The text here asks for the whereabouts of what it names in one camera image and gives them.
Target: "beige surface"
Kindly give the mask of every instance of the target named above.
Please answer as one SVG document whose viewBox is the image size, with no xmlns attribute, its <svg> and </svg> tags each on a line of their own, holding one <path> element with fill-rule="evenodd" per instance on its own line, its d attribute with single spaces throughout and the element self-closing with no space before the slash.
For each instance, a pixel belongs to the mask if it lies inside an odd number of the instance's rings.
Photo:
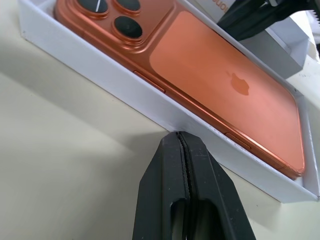
<svg viewBox="0 0 320 240">
<path fill-rule="evenodd" d="M 0 0 L 1 240 L 131 239 L 139 180 L 164 135 L 24 41 L 17 3 Z M 258 240 L 319 238 L 320 203 L 280 204 L 227 172 Z"/>
</svg>

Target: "orange smartphone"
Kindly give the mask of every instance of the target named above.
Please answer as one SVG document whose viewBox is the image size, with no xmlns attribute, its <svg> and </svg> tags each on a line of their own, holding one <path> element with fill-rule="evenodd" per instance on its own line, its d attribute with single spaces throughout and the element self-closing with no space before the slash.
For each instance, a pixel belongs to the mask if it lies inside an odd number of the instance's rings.
<svg viewBox="0 0 320 240">
<path fill-rule="evenodd" d="M 293 96 L 177 0 L 57 0 L 54 15 L 279 172 L 304 173 Z"/>
</svg>

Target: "black tool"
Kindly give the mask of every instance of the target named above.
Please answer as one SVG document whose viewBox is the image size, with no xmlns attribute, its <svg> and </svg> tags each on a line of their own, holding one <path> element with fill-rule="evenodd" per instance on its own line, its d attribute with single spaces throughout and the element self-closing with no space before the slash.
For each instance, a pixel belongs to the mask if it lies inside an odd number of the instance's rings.
<svg viewBox="0 0 320 240">
<path fill-rule="evenodd" d="M 241 41 L 296 12 L 306 10 L 320 16 L 320 0 L 236 0 L 218 25 Z"/>
<path fill-rule="evenodd" d="M 255 240 L 234 183 L 202 140 L 164 137 L 143 175 L 133 240 Z"/>
</svg>

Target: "camera lens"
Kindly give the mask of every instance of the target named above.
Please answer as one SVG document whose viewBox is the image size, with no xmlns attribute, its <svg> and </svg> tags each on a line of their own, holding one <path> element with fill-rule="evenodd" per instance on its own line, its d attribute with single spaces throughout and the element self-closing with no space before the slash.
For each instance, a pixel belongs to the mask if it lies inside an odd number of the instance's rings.
<svg viewBox="0 0 320 240">
<path fill-rule="evenodd" d="M 130 11 L 138 11 L 140 9 L 139 0 L 116 0 L 123 8 Z"/>
<path fill-rule="evenodd" d="M 106 0 L 78 0 L 78 3 L 90 12 L 101 14 L 108 10 Z"/>
<path fill-rule="evenodd" d="M 124 36 L 138 39 L 142 36 L 142 28 L 135 20 L 127 16 L 119 16 L 114 20 L 115 28 Z"/>
</svg>

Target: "phone side button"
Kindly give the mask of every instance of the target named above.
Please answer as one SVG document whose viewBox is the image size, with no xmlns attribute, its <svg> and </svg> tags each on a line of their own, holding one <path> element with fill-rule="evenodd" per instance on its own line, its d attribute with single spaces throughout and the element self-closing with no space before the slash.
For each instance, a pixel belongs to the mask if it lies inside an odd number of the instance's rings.
<svg viewBox="0 0 320 240">
<path fill-rule="evenodd" d="M 226 133 L 225 134 L 226 137 L 228 137 L 229 139 L 231 139 L 232 141 L 234 141 L 236 144 L 240 145 L 241 147 L 243 147 L 245 150 L 250 151 L 251 147 L 247 144 L 245 144 L 243 141 L 241 141 L 240 139 L 238 139 L 237 137 L 233 136 L 231 133 Z"/>
<path fill-rule="evenodd" d="M 155 84 L 153 81 L 151 81 L 149 78 L 145 77 L 144 75 L 142 75 L 140 72 L 138 71 L 133 71 L 133 73 L 135 75 L 137 75 L 138 77 L 142 78 L 143 80 L 145 80 L 147 83 L 149 83 L 150 85 L 152 85 L 153 87 L 155 87 L 156 89 L 158 89 L 160 92 L 163 92 L 164 94 L 166 93 L 166 90 L 164 90 L 162 87 L 160 87 L 159 85 Z"/>
</svg>

